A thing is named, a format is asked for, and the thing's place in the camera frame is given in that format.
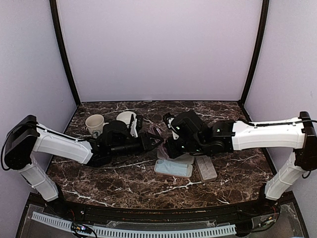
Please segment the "beige ceramic mug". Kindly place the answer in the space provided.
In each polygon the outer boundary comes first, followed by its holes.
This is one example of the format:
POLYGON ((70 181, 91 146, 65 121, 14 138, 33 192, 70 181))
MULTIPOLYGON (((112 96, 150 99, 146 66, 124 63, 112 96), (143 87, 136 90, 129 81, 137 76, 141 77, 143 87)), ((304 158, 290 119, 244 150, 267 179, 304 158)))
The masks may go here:
POLYGON ((102 134, 103 127, 106 124, 108 122, 105 122, 104 116, 99 114, 91 115, 85 120, 85 125, 93 138, 102 134))

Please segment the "black front table rail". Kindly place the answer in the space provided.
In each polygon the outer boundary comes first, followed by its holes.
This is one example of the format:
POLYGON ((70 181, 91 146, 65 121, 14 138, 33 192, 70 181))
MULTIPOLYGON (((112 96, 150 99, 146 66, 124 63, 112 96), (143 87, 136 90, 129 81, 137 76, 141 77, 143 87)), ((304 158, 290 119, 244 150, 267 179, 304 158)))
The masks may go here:
POLYGON ((95 205, 85 205, 63 201, 57 211, 69 212, 78 221, 105 223, 114 220, 119 222, 193 222, 217 220, 220 222, 244 221, 265 214, 255 201, 233 205, 215 206, 197 209, 125 209, 95 205))

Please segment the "small circuit board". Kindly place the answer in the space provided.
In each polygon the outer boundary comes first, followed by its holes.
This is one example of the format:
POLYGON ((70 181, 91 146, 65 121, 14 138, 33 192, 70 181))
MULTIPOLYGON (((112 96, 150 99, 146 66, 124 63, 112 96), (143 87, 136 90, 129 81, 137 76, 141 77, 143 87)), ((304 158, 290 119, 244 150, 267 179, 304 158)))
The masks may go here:
POLYGON ((85 233, 85 234, 91 234, 91 229, 86 226, 86 225, 83 225, 83 224, 80 224, 80 223, 76 223, 76 222, 73 222, 71 224, 71 231, 72 232, 75 232, 75 233, 85 233))

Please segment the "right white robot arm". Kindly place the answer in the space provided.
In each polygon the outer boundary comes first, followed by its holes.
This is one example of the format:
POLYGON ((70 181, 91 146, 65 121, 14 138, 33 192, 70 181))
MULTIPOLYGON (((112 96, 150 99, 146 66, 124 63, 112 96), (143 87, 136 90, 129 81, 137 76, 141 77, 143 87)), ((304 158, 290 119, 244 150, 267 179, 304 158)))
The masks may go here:
POLYGON ((167 113, 163 121, 173 135, 164 144, 170 158, 183 154, 213 156, 251 148, 291 148, 287 162, 264 186, 253 211, 263 215, 304 173, 317 168, 317 133, 307 112, 280 121, 221 120, 208 126, 193 111, 177 116, 167 113))

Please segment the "pink glasses case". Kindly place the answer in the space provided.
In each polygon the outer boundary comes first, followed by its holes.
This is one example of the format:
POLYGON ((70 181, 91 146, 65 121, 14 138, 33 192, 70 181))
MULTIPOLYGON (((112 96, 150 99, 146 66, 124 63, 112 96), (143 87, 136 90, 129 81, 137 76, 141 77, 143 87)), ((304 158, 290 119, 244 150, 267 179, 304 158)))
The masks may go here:
POLYGON ((192 176, 195 157, 183 154, 171 159, 162 149, 158 149, 157 158, 154 167, 155 173, 180 178, 190 178, 192 176))

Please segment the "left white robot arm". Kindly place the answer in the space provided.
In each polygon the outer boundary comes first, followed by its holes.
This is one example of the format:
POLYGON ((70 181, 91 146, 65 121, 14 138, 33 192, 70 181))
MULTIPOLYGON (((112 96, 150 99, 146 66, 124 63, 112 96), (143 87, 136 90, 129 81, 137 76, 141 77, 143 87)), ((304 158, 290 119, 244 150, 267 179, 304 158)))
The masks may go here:
POLYGON ((28 115, 7 134, 0 163, 5 171, 19 172, 45 201, 51 202, 53 211, 66 216, 70 212, 69 204, 32 154, 47 153, 99 168, 113 158, 146 153, 163 143, 159 135, 142 132, 142 125, 141 115, 132 117, 129 125, 113 120, 103 125, 97 138, 80 139, 53 131, 38 123, 34 115, 28 115))

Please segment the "black frame post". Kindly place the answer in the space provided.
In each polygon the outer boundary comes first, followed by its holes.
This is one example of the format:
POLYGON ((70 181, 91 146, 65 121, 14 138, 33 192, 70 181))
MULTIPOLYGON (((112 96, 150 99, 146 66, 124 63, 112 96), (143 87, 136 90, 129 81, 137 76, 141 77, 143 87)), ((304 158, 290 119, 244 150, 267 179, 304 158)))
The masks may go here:
POLYGON ((57 6, 57 1, 56 0, 49 0, 50 3, 50 9, 51 9, 51 15, 52 15, 52 20, 53 20, 53 27, 54 27, 54 32, 55 32, 55 37, 59 49, 59 54, 61 57, 62 65, 64 68, 64 72, 66 75, 66 79, 72 94, 72 98, 75 102, 76 107, 79 107, 81 105, 81 100, 79 97, 78 90, 75 85, 75 80, 72 75, 68 55, 66 52, 66 46, 64 43, 63 39, 63 33, 62 33, 62 28, 61 28, 61 23, 60 23, 60 18, 59 18, 59 13, 58 13, 58 6, 57 6))
POLYGON ((245 85, 243 88, 243 92, 242 92, 241 98, 239 100, 239 104, 241 105, 241 107, 245 106, 247 97, 248 97, 250 89, 251 89, 252 81, 253 81, 253 78, 255 75, 258 59, 259 59, 261 48, 262 48, 262 42, 263 42, 263 38, 264 38, 264 32, 265 32, 268 9, 269 9, 269 2, 270 2, 270 0, 263 0, 262 1, 259 26, 258 26, 258 30, 257 30, 257 36, 256 36, 253 54, 252 54, 252 59, 251 59, 249 71, 247 74, 246 82, 245 82, 245 85))

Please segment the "black frame left post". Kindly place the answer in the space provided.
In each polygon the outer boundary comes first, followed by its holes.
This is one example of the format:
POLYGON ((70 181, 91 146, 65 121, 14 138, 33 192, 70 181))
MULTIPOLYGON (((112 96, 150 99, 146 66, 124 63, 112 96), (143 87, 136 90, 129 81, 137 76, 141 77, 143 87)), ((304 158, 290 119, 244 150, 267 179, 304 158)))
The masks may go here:
POLYGON ((75 80, 72 75, 68 55, 66 52, 66 46, 64 43, 63 39, 63 33, 62 33, 62 28, 61 28, 61 23, 60 23, 60 18, 59 18, 59 13, 58 13, 58 6, 57 6, 57 1, 56 0, 49 0, 50 3, 50 9, 51 9, 51 15, 52 15, 52 20, 53 20, 53 27, 54 27, 54 32, 55 32, 55 37, 59 49, 59 54, 61 57, 62 65, 64 68, 64 72, 66 75, 66 79, 72 94, 72 98, 75 102, 76 107, 79 107, 81 105, 81 100, 79 97, 78 90, 75 85, 75 80))

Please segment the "white bowl dark exterior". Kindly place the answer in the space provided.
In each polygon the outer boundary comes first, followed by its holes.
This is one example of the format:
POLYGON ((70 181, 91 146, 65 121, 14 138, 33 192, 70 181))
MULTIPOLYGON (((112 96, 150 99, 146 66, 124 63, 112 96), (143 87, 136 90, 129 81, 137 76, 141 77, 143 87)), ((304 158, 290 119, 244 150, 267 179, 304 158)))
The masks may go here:
POLYGON ((125 111, 118 114, 116 117, 116 120, 124 122, 126 125, 128 125, 131 121, 131 117, 136 118, 136 113, 132 111, 125 111))

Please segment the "black frame right post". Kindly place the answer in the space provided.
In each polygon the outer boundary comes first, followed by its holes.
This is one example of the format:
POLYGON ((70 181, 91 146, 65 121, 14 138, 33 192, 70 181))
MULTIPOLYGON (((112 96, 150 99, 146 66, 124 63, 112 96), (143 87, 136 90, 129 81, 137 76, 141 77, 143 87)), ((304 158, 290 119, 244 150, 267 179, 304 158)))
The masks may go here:
POLYGON ((261 48, 262 48, 262 42, 263 42, 263 38, 264 38, 264 32, 265 32, 268 9, 269 9, 269 2, 270 2, 270 0, 263 0, 262 1, 259 26, 258 26, 258 30, 257 30, 257 36, 256 36, 253 54, 252 54, 252 59, 251 59, 249 71, 247 74, 246 82, 245 82, 245 85, 243 88, 243 92, 242 92, 241 98, 239 100, 239 104, 241 105, 241 107, 245 106, 247 97, 248 97, 250 89, 251 89, 252 81, 253 81, 253 78, 255 75, 258 59, 259 59, 261 48))

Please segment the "grey case teal lining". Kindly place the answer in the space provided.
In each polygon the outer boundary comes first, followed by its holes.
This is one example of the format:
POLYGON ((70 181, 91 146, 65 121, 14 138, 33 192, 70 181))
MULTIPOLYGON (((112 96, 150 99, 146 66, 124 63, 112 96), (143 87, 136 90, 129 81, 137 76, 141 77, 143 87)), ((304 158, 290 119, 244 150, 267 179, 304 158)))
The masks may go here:
POLYGON ((217 179, 217 172, 210 157, 195 157, 195 163, 202 182, 213 182, 217 179))

